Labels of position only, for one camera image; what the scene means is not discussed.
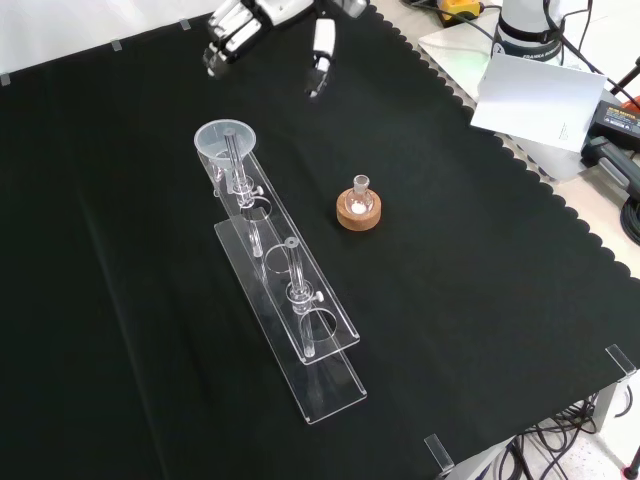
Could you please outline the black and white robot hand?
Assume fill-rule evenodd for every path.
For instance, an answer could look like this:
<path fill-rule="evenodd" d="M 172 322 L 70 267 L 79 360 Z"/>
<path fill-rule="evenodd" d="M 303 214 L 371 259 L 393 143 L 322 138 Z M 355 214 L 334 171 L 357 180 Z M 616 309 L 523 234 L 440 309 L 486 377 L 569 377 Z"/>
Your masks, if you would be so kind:
<path fill-rule="evenodd" d="M 351 0 L 226 0 L 207 20 L 210 42 L 203 65 L 209 77 L 219 78 L 267 33 L 314 15 L 312 66 L 305 93 L 316 98 L 325 89 L 334 64 L 337 27 L 331 8 L 356 19 L 368 6 L 367 1 Z"/>

